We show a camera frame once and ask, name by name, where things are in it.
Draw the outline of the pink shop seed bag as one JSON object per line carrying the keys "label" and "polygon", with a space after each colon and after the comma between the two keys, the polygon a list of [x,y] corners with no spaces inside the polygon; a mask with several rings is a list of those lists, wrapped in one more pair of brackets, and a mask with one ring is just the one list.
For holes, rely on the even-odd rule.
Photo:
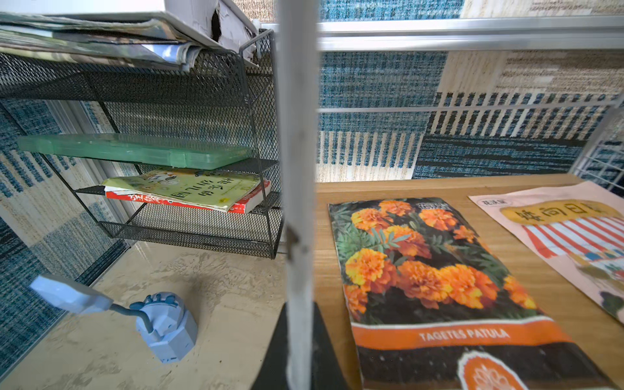
{"label": "pink shop seed bag", "polygon": [[618,321],[623,320],[623,200],[585,181],[471,197]]}

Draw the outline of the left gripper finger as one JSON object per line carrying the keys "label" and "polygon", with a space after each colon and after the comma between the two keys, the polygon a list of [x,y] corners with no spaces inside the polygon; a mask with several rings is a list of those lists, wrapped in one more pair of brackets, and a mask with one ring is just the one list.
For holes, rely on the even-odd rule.
{"label": "left gripper finger", "polygon": [[[332,347],[318,304],[314,305],[311,389],[349,389]],[[287,381],[288,315],[282,307],[263,364],[251,389],[289,389]]]}

